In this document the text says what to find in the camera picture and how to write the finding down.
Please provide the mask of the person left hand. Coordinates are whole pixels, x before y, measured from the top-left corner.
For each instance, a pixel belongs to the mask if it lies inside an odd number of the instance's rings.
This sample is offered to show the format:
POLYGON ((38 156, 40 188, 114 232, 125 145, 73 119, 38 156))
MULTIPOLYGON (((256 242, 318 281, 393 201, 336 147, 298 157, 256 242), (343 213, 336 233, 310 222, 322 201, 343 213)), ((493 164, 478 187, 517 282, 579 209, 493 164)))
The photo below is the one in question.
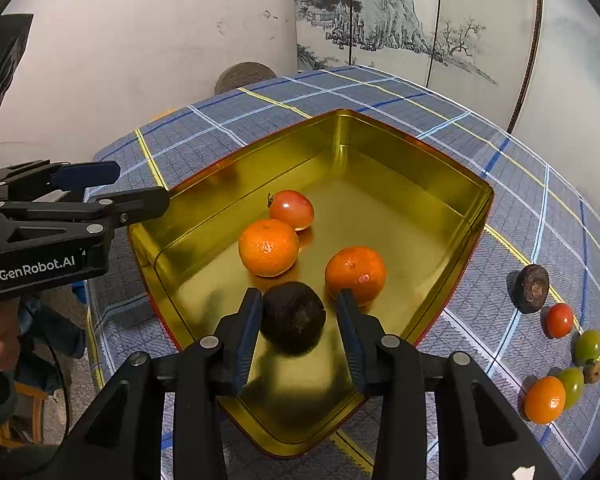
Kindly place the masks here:
POLYGON ((18 340, 19 300, 9 299, 0 302, 0 371, 11 372, 18 361, 20 343, 18 340))

